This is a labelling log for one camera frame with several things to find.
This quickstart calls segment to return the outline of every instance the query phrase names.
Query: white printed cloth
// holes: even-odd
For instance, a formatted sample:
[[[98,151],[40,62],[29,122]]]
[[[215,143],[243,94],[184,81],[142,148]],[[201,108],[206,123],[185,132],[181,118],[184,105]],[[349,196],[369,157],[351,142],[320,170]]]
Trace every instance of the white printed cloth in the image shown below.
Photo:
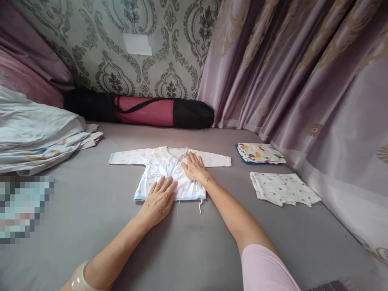
[[[0,86],[0,174],[35,175],[97,144],[102,132],[83,117],[35,103]]]
[[[187,178],[181,163],[187,164],[186,154],[192,152],[201,156],[205,167],[230,167],[231,158],[189,148],[170,148],[163,146],[155,149],[116,152],[110,157],[110,164],[143,164],[145,171],[135,192],[134,200],[145,200],[152,184],[162,176],[173,177],[178,182],[175,200],[205,199],[205,188],[198,181]]]
[[[297,202],[311,207],[321,201],[310,187],[296,174],[268,174],[250,172],[256,196],[280,207],[284,203],[296,205]]]
[[[264,143],[238,143],[237,150],[246,162],[284,164],[282,155],[273,145]]]

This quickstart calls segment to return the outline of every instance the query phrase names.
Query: fingers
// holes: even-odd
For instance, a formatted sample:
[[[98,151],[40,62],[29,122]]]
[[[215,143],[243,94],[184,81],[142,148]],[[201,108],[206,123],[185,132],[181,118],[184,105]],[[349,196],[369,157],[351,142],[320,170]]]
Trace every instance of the fingers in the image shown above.
[[[176,193],[172,193],[169,197],[169,200],[167,201],[167,209],[170,209],[171,208],[171,205],[174,203],[174,199],[176,197]]]
[[[154,192],[156,185],[157,185],[157,183],[155,182],[155,183],[152,185],[151,190],[150,190],[150,192],[148,193],[148,195],[151,195],[151,194]]]
[[[186,155],[186,159],[187,159],[187,165],[190,165],[193,161],[191,160],[191,152],[189,152],[188,155]]]
[[[170,186],[172,181],[173,181],[173,178],[171,176],[168,177],[167,180],[164,182],[163,186],[160,188],[160,192],[166,191],[166,189]]]
[[[164,176],[160,178],[160,180],[159,180],[159,182],[158,182],[158,184],[156,185],[156,187],[155,187],[154,190],[155,190],[155,191],[159,191],[160,188],[161,188],[162,185],[163,185],[163,182],[164,182]]]
[[[205,168],[205,165],[203,164],[203,160],[202,160],[201,156],[199,156],[199,163],[201,164],[201,166],[203,166]]]
[[[198,161],[198,158],[197,158],[197,155],[196,154],[192,154],[192,160],[194,160],[197,164],[199,164],[199,161]]]
[[[187,165],[185,163],[181,163],[181,165],[182,165],[183,170],[185,170],[185,172],[186,172],[188,170]]]
[[[166,189],[166,195],[168,195],[168,196],[170,196],[171,195],[171,193],[175,190],[175,188],[177,187],[177,185],[178,185],[178,182],[174,182],[174,183],[172,183],[167,189]]]

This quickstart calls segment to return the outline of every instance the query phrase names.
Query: bracelet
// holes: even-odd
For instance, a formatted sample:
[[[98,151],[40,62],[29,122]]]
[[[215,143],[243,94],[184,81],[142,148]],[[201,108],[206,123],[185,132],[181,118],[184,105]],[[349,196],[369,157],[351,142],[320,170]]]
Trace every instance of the bracelet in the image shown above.
[[[83,262],[76,268],[71,278],[71,289],[73,291],[109,291],[109,289],[95,289],[85,280],[84,270],[89,261]]]

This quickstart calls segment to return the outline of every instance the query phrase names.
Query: wallpaper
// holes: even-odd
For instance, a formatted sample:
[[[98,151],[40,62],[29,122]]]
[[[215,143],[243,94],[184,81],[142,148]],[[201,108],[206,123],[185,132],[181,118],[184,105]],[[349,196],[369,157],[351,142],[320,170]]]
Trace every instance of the wallpaper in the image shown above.
[[[12,0],[76,84],[137,97],[196,99],[221,0]],[[150,37],[128,54],[121,33]]]

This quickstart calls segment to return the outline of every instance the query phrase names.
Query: rolled mat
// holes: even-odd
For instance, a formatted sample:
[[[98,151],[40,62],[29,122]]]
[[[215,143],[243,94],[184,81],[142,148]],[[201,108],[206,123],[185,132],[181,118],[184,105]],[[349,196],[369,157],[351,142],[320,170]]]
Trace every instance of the rolled mat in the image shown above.
[[[214,110],[197,100],[142,98],[78,88],[65,93],[66,110],[87,120],[185,129],[211,127]]]

